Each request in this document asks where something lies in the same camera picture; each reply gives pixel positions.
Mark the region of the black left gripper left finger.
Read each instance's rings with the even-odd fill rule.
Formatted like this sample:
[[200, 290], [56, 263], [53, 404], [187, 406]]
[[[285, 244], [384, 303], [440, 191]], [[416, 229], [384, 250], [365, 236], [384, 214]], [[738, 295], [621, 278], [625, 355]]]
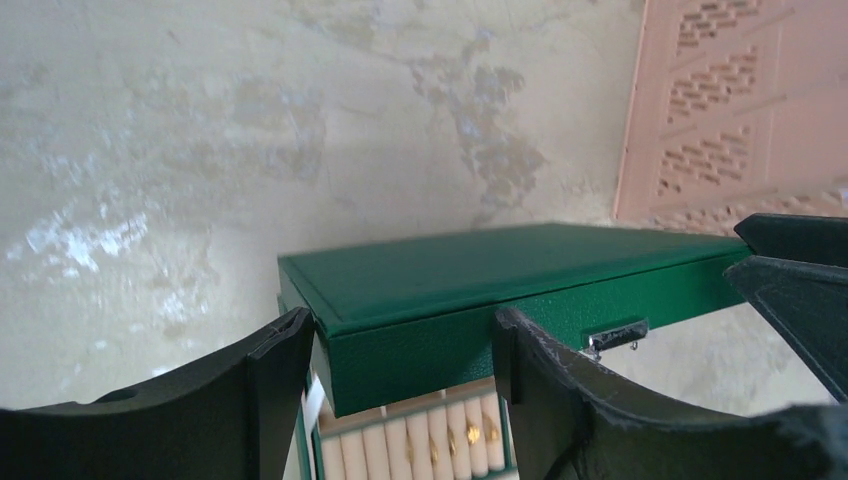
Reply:
[[5, 479], [280, 479], [314, 336], [293, 309], [227, 347], [105, 394], [1, 413]]

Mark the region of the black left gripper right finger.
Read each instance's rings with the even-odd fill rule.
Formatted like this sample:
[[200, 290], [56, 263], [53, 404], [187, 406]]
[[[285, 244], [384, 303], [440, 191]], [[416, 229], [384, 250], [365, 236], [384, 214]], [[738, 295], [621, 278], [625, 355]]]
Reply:
[[550, 336], [522, 311], [495, 314], [493, 368], [523, 479], [843, 479], [847, 409], [756, 417], [652, 391]]

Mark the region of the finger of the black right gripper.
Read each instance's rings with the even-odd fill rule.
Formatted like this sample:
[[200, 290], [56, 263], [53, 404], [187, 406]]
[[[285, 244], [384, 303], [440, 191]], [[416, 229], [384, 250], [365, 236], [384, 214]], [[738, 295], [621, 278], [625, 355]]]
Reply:
[[847, 269], [763, 256], [724, 278], [839, 403], [847, 401]]
[[847, 219], [755, 213], [734, 232], [758, 256], [847, 267]]

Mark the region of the green jewelry box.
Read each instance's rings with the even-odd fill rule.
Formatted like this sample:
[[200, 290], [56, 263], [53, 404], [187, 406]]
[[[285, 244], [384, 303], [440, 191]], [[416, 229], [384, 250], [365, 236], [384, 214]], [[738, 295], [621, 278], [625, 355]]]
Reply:
[[281, 256], [280, 308], [316, 322], [302, 475], [523, 479], [496, 312], [596, 356], [739, 304], [723, 273], [749, 253], [728, 237], [550, 223]]

